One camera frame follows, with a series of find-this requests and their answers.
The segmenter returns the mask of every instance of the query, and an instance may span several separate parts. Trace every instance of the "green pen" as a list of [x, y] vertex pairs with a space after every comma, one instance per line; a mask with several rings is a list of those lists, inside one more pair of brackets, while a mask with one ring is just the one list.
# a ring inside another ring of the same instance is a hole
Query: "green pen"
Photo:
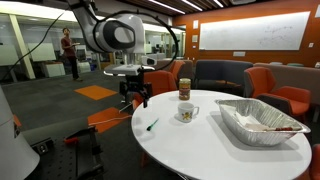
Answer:
[[155, 125], [158, 122], [159, 118], [154, 121], [154, 123], [152, 123], [150, 126], [147, 127], [147, 131], [151, 131], [151, 128], [153, 127], [153, 125]]

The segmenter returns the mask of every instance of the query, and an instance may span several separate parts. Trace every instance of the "round white table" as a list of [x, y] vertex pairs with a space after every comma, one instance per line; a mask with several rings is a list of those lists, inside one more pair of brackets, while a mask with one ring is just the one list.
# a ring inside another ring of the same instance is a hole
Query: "round white table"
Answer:
[[[178, 91], [152, 97], [132, 116], [133, 134], [156, 161], [190, 179], [294, 179], [311, 161], [311, 147], [304, 134], [296, 134], [274, 147], [243, 144], [224, 124], [216, 99], [238, 96], [192, 90], [188, 102], [200, 107], [190, 123], [174, 118], [181, 100]], [[147, 127], [156, 119], [151, 131]]]

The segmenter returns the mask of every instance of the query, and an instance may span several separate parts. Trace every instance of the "whiteboard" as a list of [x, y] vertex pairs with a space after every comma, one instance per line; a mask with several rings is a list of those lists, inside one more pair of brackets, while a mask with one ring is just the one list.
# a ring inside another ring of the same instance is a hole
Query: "whiteboard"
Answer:
[[14, 65], [18, 59], [14, 45], [0, 45], [0, 66]]
[[291, 13], [200, 26], [200, 50], [299, 50], [310, 15]]
[[[35, 48], [38, 43], [28, 43], [29, 51]], [[52, 43], [42, 43], [34, 51], [31, 52], [33, 61], [52, 61], [56, 60]]]

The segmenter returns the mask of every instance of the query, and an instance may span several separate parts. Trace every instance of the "aluminum foil tray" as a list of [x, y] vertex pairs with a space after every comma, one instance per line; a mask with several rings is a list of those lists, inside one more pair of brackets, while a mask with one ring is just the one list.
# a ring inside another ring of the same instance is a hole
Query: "aluminum foil tray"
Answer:
[[[221, 116], [230, 131], [243, 143], [250, 146], [275, 146], [297, 133], [309, 133], [310, 129], [280, 110], [252, 98], [216, 100]], [[243, 118], [252, 117], [256, 122], [273, 128], [294, 127], [293, 130], [253, 130]]]

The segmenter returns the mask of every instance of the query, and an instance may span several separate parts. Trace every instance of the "orange chair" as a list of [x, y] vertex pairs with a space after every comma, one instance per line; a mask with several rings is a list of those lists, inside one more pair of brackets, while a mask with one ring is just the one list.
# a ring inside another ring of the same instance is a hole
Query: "orange chair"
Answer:
[[246, 69], [244, 78], [246, 97], [260, 99], [290, 116], [301, 117], [305, 122], [311, 99], [309, 90], [290, 86], [273, 90], [276, 80], [271, 70], [265, 67]]
[[315, 144], [312, 147], [309, 175], [311, 180], [320, 180], [320, 144]]
[[183, 68], [185, 62], [182, 60], [174, 60], [170, 66], [169, 72], [172, 73], [176, 84], [179, 82], [179, 72]]
[[[151, 83], [151, 96], [177, 90], [177, 85], [172, 73], [164, 70], [144, 73], [144, 83]], [[132, 101], [133, 109], [135, 110], [142, 102], [143, 99], [140, 94], [134, 93]]]

